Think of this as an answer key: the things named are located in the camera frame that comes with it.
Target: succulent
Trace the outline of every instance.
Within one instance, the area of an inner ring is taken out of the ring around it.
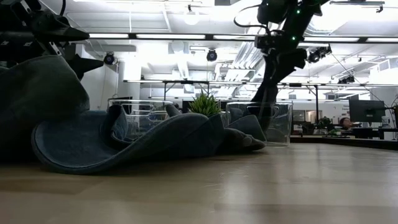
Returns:
[[[217,101],[214,99],[214,96],[208,96],[203,93],[200,93],[200,96],[192,103],[189,103],[191,107],[191,112],[200,113],[205,116],[210,116],[213,114],[220,113],[220,107],[218,106]]]

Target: wooden table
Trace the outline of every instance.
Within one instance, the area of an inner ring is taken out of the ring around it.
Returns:
[[[398,221],[398,154],[292,144],[97,176],[0,166],[1,224],[375,224]]]

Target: transparent container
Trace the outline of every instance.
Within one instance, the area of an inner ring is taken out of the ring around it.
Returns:
[[[169,118],[165,107],[171,101],[159,100],[117,100],[109,99],[108,107],[122,105],[129,124],[127,137],[136,139],[144,135],[154,126]]]
[[[268,146],[288,146],[292,128],[291,103],[234,102],[226,105],[228,124],[244,116],[255,115],[267,138]]]

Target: security camera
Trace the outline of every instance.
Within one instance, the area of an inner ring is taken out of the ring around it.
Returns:
[[[104,63],[107,65],[114,65],[118,62],[117,58],[114,56],[114,52],[108,52],[105,55]]]
[[[210,49],[209,52],[207,53],[207,61],[208,62],[214,62],[217,60],[217,53],[215,49]]]

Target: ceiling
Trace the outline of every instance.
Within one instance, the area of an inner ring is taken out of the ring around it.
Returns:
[[[62,0],[40,0],[43,5],[54,12],[59,12]],[[65,17],[71,25],[87,32],[164,32],[164,33],[209,33],[209,34],[247,34],[253,30],[237,27],[233,18],[247,6],[259,4],[259,0],[240,0],[231,6],[215,6],[215,0],[191,2],[193,14],[187,14],[187,3],[173,1],[155,4],[151,1],[134,1],[134,3],[110,3],[112,0],[67,0]],[[398,1],[385,0],[384,10],[376,13],[378,7],[336,6],[326,4],[322,7],[323,17],[314,17],[306,31],[307,35],[388,35],[398,34]],[[256,9],[239,14],[240,23],[256,20]],[[170,54],[170,41],[147,40],[92,40],[97,46],[135,45],[136,54],[142,63],[142,74],[169,73],[178,70],[181,57]],[[187,41],[188,46],[214,48],[218,53],[216,62],[207,62],[206,52],[196,52],[184,56],[189,70],[215,71],[217,64],[233,62],[243,50],[242,42],[205,42]],[[327,56],[318,63],[308,64],[303,70],[298,69],[287,80],[308,82],[329,80],[336,82],[339,74],[352,68],[357,77],[369,75],[369,68],[377,65],[386,57],[398,55],[398,44],[331,44],[333,55]],[[248,54],[255,54],[254,48]],[[261,60],[255,61],[258,74],[262,74]]]

